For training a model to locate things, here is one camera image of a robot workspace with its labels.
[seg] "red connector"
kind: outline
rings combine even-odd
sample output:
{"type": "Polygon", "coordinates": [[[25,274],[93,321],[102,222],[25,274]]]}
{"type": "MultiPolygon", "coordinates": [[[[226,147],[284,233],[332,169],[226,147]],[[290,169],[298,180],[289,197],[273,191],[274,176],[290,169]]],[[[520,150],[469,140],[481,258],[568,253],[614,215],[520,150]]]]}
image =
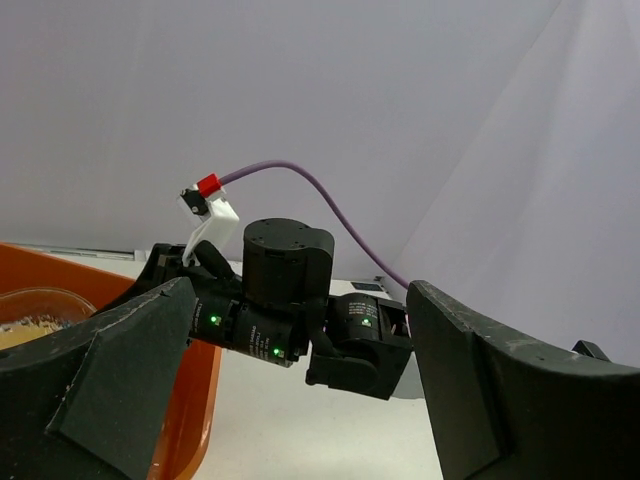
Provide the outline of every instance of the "red connector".
{"type": "Polygon", "coordinates": [[[220,183],[220,179],[215,173],[212,173],[208,177],[205,177],[198,182],[198,190],[200,190],[200,195],[202,195],[204,198],[213,195],[221,188],[222,184],[220,183]]]}

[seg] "white table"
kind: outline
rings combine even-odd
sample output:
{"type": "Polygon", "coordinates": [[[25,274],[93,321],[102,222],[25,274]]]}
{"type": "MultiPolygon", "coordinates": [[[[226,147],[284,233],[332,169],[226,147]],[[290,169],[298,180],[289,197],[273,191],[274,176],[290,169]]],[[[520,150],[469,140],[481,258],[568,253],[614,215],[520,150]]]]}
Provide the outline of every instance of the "white table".
{"type": "MultiPolygon", "coordinates": [[[[62,256],[132,278],[143,262],[62,256]]],[[[331,293],[353,291],[333,281],[331,293]]],[[[424,399],[388,402],[310,387],[289,369],[225,352],[196,480],[441,479],[424,399]]]]}

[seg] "white curtain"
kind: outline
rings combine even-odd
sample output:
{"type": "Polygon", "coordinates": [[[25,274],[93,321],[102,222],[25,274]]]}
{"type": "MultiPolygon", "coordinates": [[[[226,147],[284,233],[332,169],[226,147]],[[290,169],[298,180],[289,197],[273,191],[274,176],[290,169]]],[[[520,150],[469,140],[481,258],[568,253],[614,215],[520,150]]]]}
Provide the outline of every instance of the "white curtain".
{"type": "Polygon", "coordinates": [[[402,274],[640,366],[640,2],[563,0],[425,210],[402,274]]]}

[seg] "orange container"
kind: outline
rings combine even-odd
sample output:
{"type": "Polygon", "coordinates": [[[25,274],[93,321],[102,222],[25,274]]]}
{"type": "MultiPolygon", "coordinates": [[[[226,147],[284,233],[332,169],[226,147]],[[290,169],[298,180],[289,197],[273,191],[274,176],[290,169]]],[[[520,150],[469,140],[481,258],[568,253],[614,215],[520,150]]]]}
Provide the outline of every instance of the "orange container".
{"type": "MultiPolygon", "coordinates": [[[[133,280],[48,255],[0,244],[0,295],[25,288],[58,288],[101,308],[133,280]]],[[[186,480],[195,474],[209,445],[221,349],[194,341],[182,358],[149,480],[186,480]]]]}

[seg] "purple cable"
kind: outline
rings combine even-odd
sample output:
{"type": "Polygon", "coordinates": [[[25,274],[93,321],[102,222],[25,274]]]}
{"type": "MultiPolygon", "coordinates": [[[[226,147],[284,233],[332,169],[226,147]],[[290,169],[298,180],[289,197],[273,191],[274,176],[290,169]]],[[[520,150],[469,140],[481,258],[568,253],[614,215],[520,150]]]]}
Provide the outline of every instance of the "purple cable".
{"type": "Polygon", "coordinates": [[[403,288],[409,288],[409,282],[407,282],[404,278],[394,272],[393,269],[389,265],[387,265],[384,260],[382,260],[378,255],[376,255],[373,250],[371,250],[371,247],[367,245],[367,242],[365,242],[365,240],[358,234],[358,232],[356,232],[351,223],[349,223],[349,220],[347,220],[344,214],[340,211],[340,208],[338,208],[336,202],[333,200],[333,198],[331,198],[331,195],[329,195],[329,192],[327,192],[326,188],[322,186],[322,184],[316,177],[314,177],[311,173],[309,173],[309,171],[305,170],[301,166],[284,160],[266,160],[264,162],[255,163],[253,165],[249,165],[248,167],[241,168],[240,170],[236,170],[233,173],[221,177],[220,184],[222,184],[223,186],[228,185],[231,182],[235,182],[236,180],[246,177],[247,175],[251,175],[252,173],[256,173],[261,170],[266,170],[267,168],[288,168],[289,170],[293,170],[294,172],[299,173],[304,178],[306,178],[311,183],[311,185],[316,187],[316,190],[318,190],[320,195],[322,195],[322,198],[324,198],[325,201],[329,204],[329,207],[331,208],[333,213],[335,213],[336,217],[338,217],[340,223],[342,223],[344,228],[347,229],[347,232],[349,232],[356,243],[360,245],[360,247],[367,253],[367,255],[369,255],[369,257],[371,257],[371,260],[373,260],[384,273],[398,282],[400,286],[402,286],[403,288]]]}

